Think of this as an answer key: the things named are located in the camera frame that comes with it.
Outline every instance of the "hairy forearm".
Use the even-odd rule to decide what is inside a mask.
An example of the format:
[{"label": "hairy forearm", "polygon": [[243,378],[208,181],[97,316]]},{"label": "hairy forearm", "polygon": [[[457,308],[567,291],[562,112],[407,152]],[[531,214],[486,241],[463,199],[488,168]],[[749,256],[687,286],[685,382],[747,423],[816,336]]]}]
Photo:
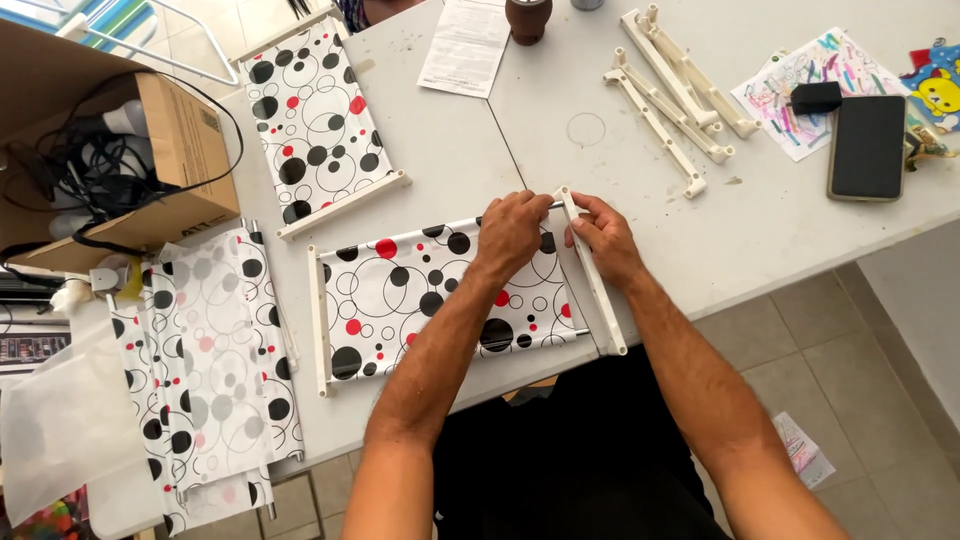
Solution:
[{"label": "hairy forearm", "polygon": [[368,445],[413,437],[432,449],[501,286],[483,269],[467,269],[387,380],[367,423]]},{"label": "hairy forearm", "polygon": [[753,391],[656,280],[643,270],[625,292],[670,413],[710,473],[740,456],[769,455],[789,465]]}]

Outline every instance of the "yellow bear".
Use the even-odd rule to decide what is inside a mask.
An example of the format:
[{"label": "yellow bear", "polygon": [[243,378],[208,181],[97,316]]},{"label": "yellow bear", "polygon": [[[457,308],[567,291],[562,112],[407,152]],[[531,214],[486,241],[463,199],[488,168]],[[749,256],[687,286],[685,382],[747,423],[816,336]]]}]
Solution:
[{"label": "yellow bear", "polygon": [[[960,60],[955,64],[960,74]],[[912,95],[920,98],[934,116],[960,110],[960,86],[950,79],[950,72],[944,68],[934,69],[930,78],[920,82]]]}]

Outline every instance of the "man's right hand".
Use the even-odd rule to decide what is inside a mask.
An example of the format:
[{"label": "man's right hand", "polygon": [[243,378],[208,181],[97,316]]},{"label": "man's right hand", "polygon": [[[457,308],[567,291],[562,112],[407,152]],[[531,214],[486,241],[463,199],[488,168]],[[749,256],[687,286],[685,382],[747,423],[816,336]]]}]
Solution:
[{"label": "man's right hand", "polygon": [[[600,275],[618,289],[629,288],[646,269],[627,220],[599,197],[577,192],[570,195],[578,207],[587,211],[574,218],[570,225],[590,246]],[[564,233],[564,244],[567,248],[573,247],[570,227]]]}]

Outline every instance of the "white wall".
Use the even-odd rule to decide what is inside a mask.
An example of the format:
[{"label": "white wall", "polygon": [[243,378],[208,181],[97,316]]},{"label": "white wall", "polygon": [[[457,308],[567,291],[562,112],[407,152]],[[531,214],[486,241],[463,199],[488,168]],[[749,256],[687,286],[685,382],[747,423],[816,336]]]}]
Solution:
[{"label": "white wall", "polygon": [[960,221],[858,262],[930,387],[960,426]]}]

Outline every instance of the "hand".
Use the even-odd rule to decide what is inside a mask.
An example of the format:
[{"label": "hand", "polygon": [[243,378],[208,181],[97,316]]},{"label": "hand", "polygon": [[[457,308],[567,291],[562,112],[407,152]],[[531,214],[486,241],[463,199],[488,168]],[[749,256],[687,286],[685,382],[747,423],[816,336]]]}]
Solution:
[{"label": "hand", "polygon": [[502,288],[540,248],[540,222],[551,204],[553,197],[529,189],[493,199],[483,213],[477,257],[470,267],[489,273]]},{"label": "hand", "polygon": [[[630,286],[645,272],[640,252],[634,243],[627,220],[598,197],[571,192],[573,202],[588,213],[573,218],[573,232],[593,250],[593,262],[605,280],[618,289]],[[564,244],[573,247],[573,233],[567,227]]]}]

